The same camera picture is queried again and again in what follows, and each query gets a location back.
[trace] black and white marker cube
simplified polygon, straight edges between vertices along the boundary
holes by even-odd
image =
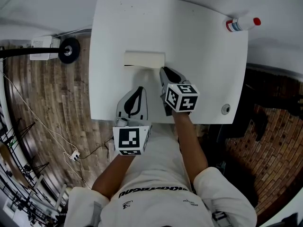
[[[120,155],[141,155],[150,135],[150,126],[113,127],[115,150]]]
[[[195,85],[168,84],[165,102],[176,112],[192,112],[196,108],[199,96]]]

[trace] black cable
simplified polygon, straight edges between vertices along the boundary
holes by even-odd
[[[79,164],[80,164],[80,176],[81,176],[81,179],[84,183],[86,183],[86,181],[83,179],[83,175],[82,175],[82,169],[81,169],[81,162],[76,160]]]
[[[89,155],[87,155],[87,156],[85,156],[85,157],[83,157],[83,158],[78,157],[78,159],[81,159],[81,160],[86,159],[87,157],[89,157],[91,154],[93,154],[93,153],[94,153],[97,149],[99,149],[100,147],[105,147],[105,148],[107,149],[107,159],[108,159],[108,157],[109,157],[109,149],[108,149],[108,147],[107,147],[105,144],[108,143],[110,140],[113,140],[113,139],[114,139],[114,137],[108,139],[107,141],[104,142],[103,145],[98,146],[98,147],[97,147],[96,149],[94,149]]]

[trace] white t-shirt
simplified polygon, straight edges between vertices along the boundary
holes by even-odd
[[[64,226],[214,227],[212,213],[224,212],[219,219],[233,227],[255,227],[253,207],[216,168],[202,171],[194,180],[197,195],[191,192],[179,145],[167,127],[153,125],[145,153],[135,157],[111,201],[73,188]]]

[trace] brick floor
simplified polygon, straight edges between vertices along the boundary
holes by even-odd
[[[255,70],[246,70],[245,83],[269,96],[303,94],[299,81]],[[258,224],[262,224],[303,187],[303,121],[286,110],[256,105],[255,111],[264,111],[268,116],[261,141],[255,141],[257,135],[251,121],[243,138],[228,139],[227,150],[256,177],[256,212]]]

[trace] red bottle cap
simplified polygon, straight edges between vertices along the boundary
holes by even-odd
[[[258,17],[254,17],[254,24],[255,24],[256,26],[261,25],[261,20],[260,20]]]

